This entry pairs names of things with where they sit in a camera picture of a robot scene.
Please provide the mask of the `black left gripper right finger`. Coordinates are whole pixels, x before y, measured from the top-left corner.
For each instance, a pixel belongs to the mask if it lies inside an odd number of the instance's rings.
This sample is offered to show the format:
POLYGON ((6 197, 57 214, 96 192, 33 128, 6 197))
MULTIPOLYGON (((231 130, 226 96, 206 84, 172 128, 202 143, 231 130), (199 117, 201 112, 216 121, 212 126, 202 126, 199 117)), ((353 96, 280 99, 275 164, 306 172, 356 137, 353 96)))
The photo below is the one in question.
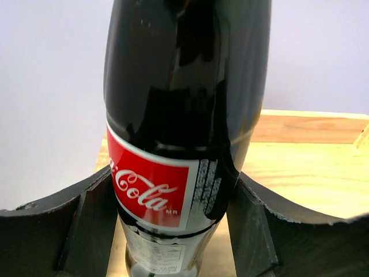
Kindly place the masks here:
POLYGON ((227 209, 237 276, 367 276, 368 215, 337 218, 241 174, 227 209))

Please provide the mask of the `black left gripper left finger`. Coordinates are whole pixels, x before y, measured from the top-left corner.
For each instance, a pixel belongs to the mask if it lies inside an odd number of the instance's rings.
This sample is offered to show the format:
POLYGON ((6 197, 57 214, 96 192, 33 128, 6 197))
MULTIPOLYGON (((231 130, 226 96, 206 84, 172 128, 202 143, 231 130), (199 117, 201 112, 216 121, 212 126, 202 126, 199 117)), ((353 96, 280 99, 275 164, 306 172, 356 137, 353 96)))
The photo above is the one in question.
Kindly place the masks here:
POLYGON ((1 211, 1 276, 105 276, 117 220, 110 167, 1 211))

